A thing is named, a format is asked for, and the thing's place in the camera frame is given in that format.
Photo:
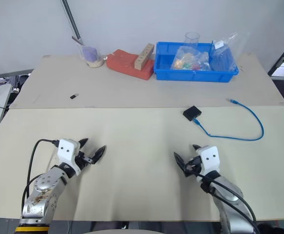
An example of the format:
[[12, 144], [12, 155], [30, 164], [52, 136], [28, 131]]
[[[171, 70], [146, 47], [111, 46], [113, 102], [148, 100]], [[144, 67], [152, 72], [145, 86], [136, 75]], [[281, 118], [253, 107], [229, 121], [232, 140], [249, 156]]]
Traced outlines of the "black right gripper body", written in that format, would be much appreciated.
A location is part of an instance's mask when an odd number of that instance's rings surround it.
[[185, 175], [186, 176], [191, 176], [195, 175], [197, 176], [200, 174], [202, 170], [202, 160], [200, 156], [193, 157], [190, 159], [186, 164], [185, 164]]

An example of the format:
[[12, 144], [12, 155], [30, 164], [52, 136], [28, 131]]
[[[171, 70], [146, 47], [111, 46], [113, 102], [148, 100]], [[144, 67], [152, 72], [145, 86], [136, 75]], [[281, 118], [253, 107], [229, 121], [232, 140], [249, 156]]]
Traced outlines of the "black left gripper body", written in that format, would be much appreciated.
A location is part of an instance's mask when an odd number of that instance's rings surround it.
[[85, 156], [84, 152], [79, 151], [77, 153], [77, 156], [75, 157], [75, 163], [79, 167], [79, 169], [82, 171], [88, 165], [93, 164], [94, 161], [91, 158]]

